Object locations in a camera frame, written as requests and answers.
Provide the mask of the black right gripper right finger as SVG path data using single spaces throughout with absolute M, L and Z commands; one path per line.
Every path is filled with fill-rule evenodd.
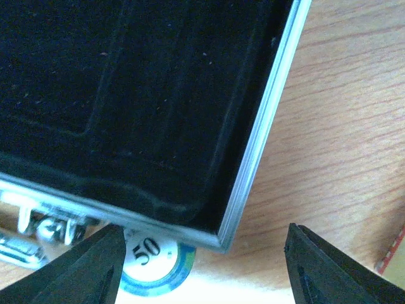
M 296 303 L 404 303 L 404 290 L 304 225 L 289 224 L 284 246 Z

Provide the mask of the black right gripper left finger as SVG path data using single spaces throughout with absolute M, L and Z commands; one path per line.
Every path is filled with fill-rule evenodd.
M 1 290 L 1 303 L 114 303 L 126 254 L 123 227 L 107 225 Z

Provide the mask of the blue white poker chip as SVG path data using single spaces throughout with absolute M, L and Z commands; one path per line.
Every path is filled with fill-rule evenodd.
M 124 230 L 126 255 L 120 289 L 134 296 L 161 296 L 189 276 L 196 248 L 174 239 L 133 229 Z

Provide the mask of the aluminium poker case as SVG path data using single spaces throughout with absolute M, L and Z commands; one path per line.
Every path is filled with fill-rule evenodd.
M 2 1 L 1 201 L 72 244 L 109 222 L 234 240 L 309 1 Z

